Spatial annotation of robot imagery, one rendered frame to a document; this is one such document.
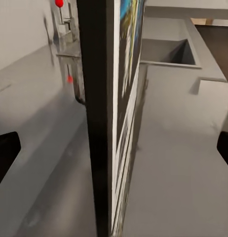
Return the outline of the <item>poster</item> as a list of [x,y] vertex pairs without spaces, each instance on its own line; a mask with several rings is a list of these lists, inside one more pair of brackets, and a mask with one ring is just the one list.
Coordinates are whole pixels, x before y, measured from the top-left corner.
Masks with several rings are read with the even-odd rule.
[[97,237],[112,237],[137,101],[146,0],[77,0]]

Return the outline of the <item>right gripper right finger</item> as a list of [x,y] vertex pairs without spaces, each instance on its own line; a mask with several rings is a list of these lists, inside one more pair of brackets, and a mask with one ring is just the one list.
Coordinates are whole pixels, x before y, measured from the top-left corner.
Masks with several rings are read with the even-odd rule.
[[228,165],[228,132],[221,132],[217,142],[217,149]]

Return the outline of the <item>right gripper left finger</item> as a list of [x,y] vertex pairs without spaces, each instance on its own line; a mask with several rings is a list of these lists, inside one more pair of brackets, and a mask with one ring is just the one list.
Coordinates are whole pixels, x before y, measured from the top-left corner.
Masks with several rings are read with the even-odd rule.
[[0,135],[0,183],[21,150],[17,132]]

